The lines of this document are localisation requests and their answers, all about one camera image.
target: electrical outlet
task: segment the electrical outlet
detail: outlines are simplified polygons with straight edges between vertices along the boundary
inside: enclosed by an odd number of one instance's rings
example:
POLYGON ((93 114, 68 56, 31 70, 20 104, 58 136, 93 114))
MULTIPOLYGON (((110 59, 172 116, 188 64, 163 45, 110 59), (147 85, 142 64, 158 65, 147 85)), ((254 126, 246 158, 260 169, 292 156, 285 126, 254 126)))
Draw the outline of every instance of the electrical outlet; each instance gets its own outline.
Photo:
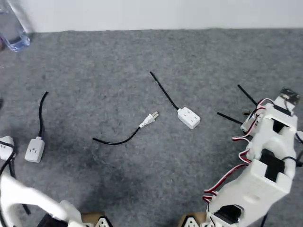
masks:
MULTIPOLYGON (((0 138, 0 141, 14 146, 14 140, 10 136, 2 137, 2 138, 0 138)), ((4 144, 0 144, 0 158, 2 160, 6 161, 9 158, 9 156, 11 155, 12 152, 13 152, 12 147, 4 145, 4 144)))
POLYGON ((178 109, 178 118, 187 125, 190 129, 194 129, 199 123, 201 118, 187 107, 178 109))
POLYGON ((99 218, 95 227, 113 227, 112 224, 109 222, 108 218, 103 216, 99 218))
POLYGON ((199 227, 195 218, 192 216, 186 216, 183 222, 182 227, 199 227))
POLYGON ((40 162, 44 151, 44 145, 44 141, 41 137, 37 136, 36 139, 31 139, 24 159, 29 162, 40 162))

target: plastic water bottle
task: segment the plastic water bottle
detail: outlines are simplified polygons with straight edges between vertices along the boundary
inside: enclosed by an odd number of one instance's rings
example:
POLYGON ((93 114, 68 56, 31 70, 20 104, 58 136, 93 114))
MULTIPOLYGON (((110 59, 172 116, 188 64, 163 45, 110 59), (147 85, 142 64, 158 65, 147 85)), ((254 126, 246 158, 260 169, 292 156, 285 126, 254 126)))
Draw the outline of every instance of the plastic water bottle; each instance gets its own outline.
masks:
POLYGON ((29 37, 7 0, 0 0, 0 37, 8 48, 15 52, 30 44, 29 37))

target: black cable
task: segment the black cable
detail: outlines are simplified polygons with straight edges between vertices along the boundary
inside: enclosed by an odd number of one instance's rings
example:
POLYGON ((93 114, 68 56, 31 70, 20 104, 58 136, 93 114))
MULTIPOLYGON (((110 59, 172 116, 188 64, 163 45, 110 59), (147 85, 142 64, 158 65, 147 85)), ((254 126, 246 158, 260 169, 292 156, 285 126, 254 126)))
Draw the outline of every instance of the black cable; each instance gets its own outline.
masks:
POLYGON ((104 140, 99 140, 99 139, 97 139, 97 138, 93 138, 93 140, 94 140, 94 141, 97 141, 97 142, 99 142, 99 143, 107 144, 107 145, 119 145, 119 144, 123 144, 123 143, 126 143, 126 142, 128 142, 129 140, 131 140, 132 137, 134 137, 135 134, 136 134, 139 130, 140 130, 140 127, 138 127, 138 128, 136 129, 136 131, 134 131, 134 133, 133 133, 129 138, 127 138, 127 139, 124 140, 124 141, 117 142, 117 143, 115 143, 115 142, 107 142, 107 141, 104 141, 104 140))
MULTIPOLYGON (((11 159, 11 161, 9 162, 9 172, 10 172, 10 175, 13 178, 17 179, 16 178, 16 172, 15 172, 14 159, 11 159)), ((30 212, 30 209, 28 208, 28 206, 26 204, 22 204, 22 206, 23 206, 23 209, 24 209, 25 213, 27 215, 30 215, 31 212, 30 212)))
POLYGON ((162 87, 161 83, 158 81, 158 79, 156 78, 155 74, 153 72, 150 72, 150 74, 152 75, 152 77, 154 78, 154 80, 157 82, 157 84, 159 85, 159 87, 161 88, 161 90, 163 91, 163 93, 166 95, 166 97, 169 99, 170 103, 174 106, 174 108, 176 110, 178 110, 179 107, 177 107, 177 105, 171 100, 170 96, 167 94, 167 92, 165 91, 165 89, 162 87))
POLYGON ((299 137, 298 133, 295 134, 300 143, 303 143, 303 140, 299 137))
POLYGON ((286 159, 291 159, 291 160, 297 162, 297 159, 294 158, 294 157, 291 157, 291 156, 286 156, 286 157, 284 157, 283 159, 281 159, 281 161, 284 161, 284 160, 286 160, 286 159))
MULTIPOLYGON (((16 150, 13 149, 13 152, 11 153, 9 158, 1 166, 1 168, 0 168, 0 178, 1 178, 1 175, 3 174, 3 172, 4 172, 5 167, 10 163, 10 161, 14 157, 15 153, 16 153, 16 150)), ((1 206, 0 206, 0 222, 1 222, 2 227, 7 227, 7 225, 5 223, 5 220, 4 220, 4 217, 3 217, 3 214, 2 214, 1 206)))
POLYGON ((261 223, 260 227, 264 227, 265 221, 266 221, 266 219, 267 219, 267 215, 268 215, 268 212, 267 212, 266 215, 263 217, 262 223, 261 223))
POLYGON ((281 161, 284 161, 286 159, 291 159, 293 161, 296 162, 296 167, 302 167, 303 166, 303 163, 300 161, 301 157, 302 157, 302 154, 303 154, 303 151, 301 151, 298 155, 297 158, 294 158, 294 157, 291 157, 291 156, 286 156, 284 157, 283 159, 281 159, 281 161))
POLYGON ((240 84, 238 84, 238 88, 240 88, 240 90, 246 95, 247 98, 250 99, 250 101, 253 102, 253 104, 258 105, 257 102, 244 90, 244 88, 242 88, 240 84))
POLYGON ((240 121, 238 121, 238 120, 236 120, 236 119, 233 119, 233 118, 231 118, 231 117, 229 117, 229 116, 227 116, 227 115, 225 115, 225 114, 223 114, 223 113, 217 112, 217 114, 218 114, 219 116, 224 117, 224 118, 226 118, 226 119, 228 119, 228 120, 230 120, 230 121, 232 121, 232 122, 235 122, 235 123, 237 123, 237 124, 243 124, 242 122, 240 122, 240 121))
POLYGON ((42 119, 42 106, 43 106, 43 101, 45 100, 45 97, 47 96, 48 92, 45 92, 39 105, 39 122, 40 122, 40 130, 38 136, 42 136, 42 131, 43 131, 43 119, 42 119))

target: wire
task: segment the wire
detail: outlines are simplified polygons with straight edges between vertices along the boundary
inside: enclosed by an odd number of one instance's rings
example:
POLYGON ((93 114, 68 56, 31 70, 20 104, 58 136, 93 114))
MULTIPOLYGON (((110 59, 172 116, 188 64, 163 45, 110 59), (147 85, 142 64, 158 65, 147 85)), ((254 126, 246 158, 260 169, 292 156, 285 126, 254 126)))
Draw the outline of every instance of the wire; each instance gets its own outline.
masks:
POLYGON ((239 164, 239 165, 235 166, 230 171, 228 171, 213 187, 211 187, 210 189, 204 190, 204 192, 205 193, 210 193, 210 192, 216 190, 225 181, 225 179, 228 176, 230 176, 235 170, 237 170, 237 169, 239 169, 243 166, 248 166, 248 165, 247 164, 239 164))
POLYGON ((97 138, 93 138, 93 140, 94 140, 94 141, 97 141, 97 142, 99 142, 99 143, 107 144, 107 145, 119 145, 119 144, 123 144, 123 143, 126 143, 126 142, 128 142, 129 140, 131 140, 132 137, 134 137, 135 134, 136 134, 139 130, 140 130, 140 127, 138 127, 138 128, 136 129, 136 131, 134 131, 134 133, 133 133, 129 138, 127 138, 126 140, 121 141, 121 142, 108 142, 108 141, 104 141, 104 140, 99 140, 99 139, 97 139, 97 138))
POLYGON ((229 117, 229 116, 227 116, 227 115, 225 115, 225 114, 223 114, 223 113, 217 112, 217 114, 218 114, 219 116, 224 117, 224 118, 226 118, 226 119, 228 119, 228 120, 230 120, 230 121, 232 121, 232 122, 235 122, 235 123, 237 123, 237 124, 243 124, 242 122, 240 122, 240 121, 238 121, 238 120, 236 120, 236 119, 233 119, 233 118, 231 118, 231 117, 229 117))
POLYGON ((263 217, 262 223, 261 223, 260 227, 263 227, 263 226, 264 226, 265 221, 266 221, 266 219, 267 219, 267 216, 268 216, 268 212, 267 212, 266 215, 263 217))
POLYGON ((291 156, 286 156, 283 159, 281 159, 281 161, 284 161, 286 159, 291 159, 291 160, 295 161, 296 167, 302 167, 303 163, 300 161, 302 154, 303 154, 303 151, 300 152, 300 154, 298 155, 297 158, 294 158, 294 157, 291 157, 291 156))
POLYGON ((291 159, 291 160, 297 162, 297 159, 294 158, 294 157, 291 157, 291 156, 284 157, 283 159, 281 159, 281 161, 284 161, 284 160, 286 160, 286 159, 291 159))
POLYGON ((300 143, 303 143, 303 140, 299 137, 298 133, 295 134, 300 143))
POLYGON ((247 158, 245 158, 245 157, 242 157, 242 156, 246 155, 246 154, 249 152, 249 150, 250 150, 250 149, 247 149, 247 150, 242 151, 242 152, 240 152, 240 153, 238 154, 239 159, 240 159, 241 161, 247 163, 247 164, 250 164, 250 163, 251 163, 251 160, 249 160, 249 159, 247 159, 247 158))
POLYGON ((210 203, 210 200, 212 199, 212 197, 211 197, 211 196, 208 196, 208 195, 204 195, 204 196, 202 196, 202 199, 203 199, 205 202, 210 203))
POLYGON ((245 134, 244 136, 234 136, 232 139, 233 139, 234 141, 237 141, 237 139, 243 139, 243 138, 249 136, 249 134, 251 133, 253 127, 254 127, 255 124, 256 124, 257 119, 258 119, 258 117, 256 117, 256 119, 252 122, 251 126, 249 127, 249 129, 247 130, 247 132, 246 132, 246 134, 245 134))
POLYGON ((48 92, 45 92, 39 105, 39 122, 40 122, 40 130, 38 136, 42 136, 42 131, 43 131, 43 119, 42 119, 42 106, 43 106, 43 101, 45 100, 45 97, 47 96, 48 92))
POLYGON ((252 101, 253 104, 258 105, 257 102, 244 90, 244 88, 242 88, 240 84, 238 84, 238 88, 240 88, 240 90, 246 95, 247 98, 250 99, 250 101, 252 101))
POLYGON ((270 101, 272 104, 274 104, 274 101, 270 98, 263 98, 258 102, 257 108, 259 108, 259 106, 264 103, 265 101, 270 101))
POLYGON ((166 95, 166 97, 169 99, 170 103, 174 106, 174 108, 176 110, 178 110, 179 107, 177 107, 177 105, 172 101, 172 99, 170 98, 170 96, 167 94, 167 92, 165 91, 165 89, 162 87, 161 83, 156 78, 155 74, 153 72, 150 72, 150 74, 152 75, 152 77, 154 78, 154 80, 157 82, 157 84, 159 85, 159 87, 161 88, 161 90, 163 91, 163 93, 166 95))

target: gray carpet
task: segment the gray carpet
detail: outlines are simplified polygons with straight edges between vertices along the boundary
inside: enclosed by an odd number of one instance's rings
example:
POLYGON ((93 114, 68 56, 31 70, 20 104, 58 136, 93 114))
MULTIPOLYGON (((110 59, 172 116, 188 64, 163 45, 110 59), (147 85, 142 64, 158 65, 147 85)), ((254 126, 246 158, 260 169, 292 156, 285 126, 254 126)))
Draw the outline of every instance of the gray carpet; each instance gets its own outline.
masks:
MULTIPOLYGON (((275 98, 283 86, 303 95, 302 40, 303 30, 36 34, 28 50, 0 52, 0 135, 14 137, 25 185, 81 212, 105 211, 115 227, 174 227, 183 213, 204 211, 203 189, 239 163, 245 143, 231 141, 239 126, 216 115, 243 121, 242 111, 254 107, 236 85, 256 100, 275 98), (197 128, 179 121, 150 70, 177 105, 201 116, 197 128), (24 155, 39 131, 45 91, 46 150, 41 163, 29 163, 24 155), (154 111, 156 122, 124 145, 91 139, 126 139, 154 111)), ((295 113, 302 129, 303 101, 295 113)), ((298 169, 267 227, 302 226, 302 180, 298 169)), ((20 210, 27 227, 44 214, 30 208, 30 217, 20 210)))

